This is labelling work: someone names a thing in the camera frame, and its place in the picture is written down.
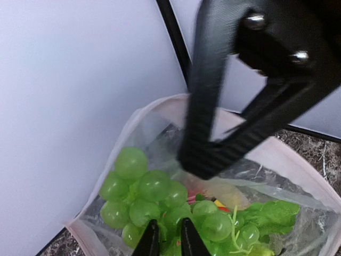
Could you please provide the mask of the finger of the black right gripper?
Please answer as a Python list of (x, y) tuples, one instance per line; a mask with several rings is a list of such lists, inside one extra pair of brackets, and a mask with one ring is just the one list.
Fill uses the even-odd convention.
[(318, 102), (311, 95), (315, 85), (311, 79), (268, 79), (243, 110), (245, 121), (233, 128), (227, 138), (213, 144), (207, 160), (209, 170), (227, 169), (313, 107)]
[(211, 179), (227, 167), (210, 141), (226, 59), (233, 52), (240, 20), (251, 1), (202, 1), (197, 14), (188, 108), (177, 159), (182, 168)]

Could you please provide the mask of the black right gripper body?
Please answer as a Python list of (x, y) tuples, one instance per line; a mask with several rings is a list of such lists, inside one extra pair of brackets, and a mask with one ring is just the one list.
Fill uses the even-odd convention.
[(274, 106), (312, 107), (340, 86), (340, 1), (253, 1), (235, 49), (283, 88)]

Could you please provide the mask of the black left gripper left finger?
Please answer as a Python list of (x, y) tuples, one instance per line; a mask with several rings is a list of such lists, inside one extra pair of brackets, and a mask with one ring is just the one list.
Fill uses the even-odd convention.
[(132, 256), (160, 256), (159, 235), (158, 222), (152, 219), (148, 223)]

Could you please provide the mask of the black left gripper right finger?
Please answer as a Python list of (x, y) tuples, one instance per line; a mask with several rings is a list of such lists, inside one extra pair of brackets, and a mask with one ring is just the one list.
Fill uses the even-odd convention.
[(181, 222), (181, 253), (182, 256), (210, 256), (190, 218)]

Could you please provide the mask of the green grape bunch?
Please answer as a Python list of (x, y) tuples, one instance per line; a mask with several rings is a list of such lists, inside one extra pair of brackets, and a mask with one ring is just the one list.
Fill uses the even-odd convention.
[(181, 255), (181, 222), (190, 218), (210, 255), (228, 255), (229, 216), (249, 206), (235, 187), (199, 184), (189, 187), (162, 170), (148, 168), (148, 158), (136, 147), (124, 147), (107, 175), (100, 197), (104, 223), (122, 230), (124, 243), (136, 248), (148, 223), (160, 230), (160, 254)]

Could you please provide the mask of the green leafy vegetable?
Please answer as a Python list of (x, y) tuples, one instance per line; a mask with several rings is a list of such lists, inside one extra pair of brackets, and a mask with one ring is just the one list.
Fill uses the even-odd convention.
[(228, 255), (275, 255), (270, 249), (270, 235), (286, 235), (293, 230), (301, 207), (274, 200), (252, 203), (239, 211), (235, 206), (231, 221), (231, 247)]

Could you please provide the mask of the clear zip top bag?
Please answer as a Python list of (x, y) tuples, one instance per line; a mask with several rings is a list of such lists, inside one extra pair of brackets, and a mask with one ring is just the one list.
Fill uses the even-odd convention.
[(299, 154), (269, 137), (218, 176), (177, 161), (188, 96), (138, 109), (67, 229), (86, 255), (138, 255), (152, 241), (180, 255), (334, 255), (340, 197)]

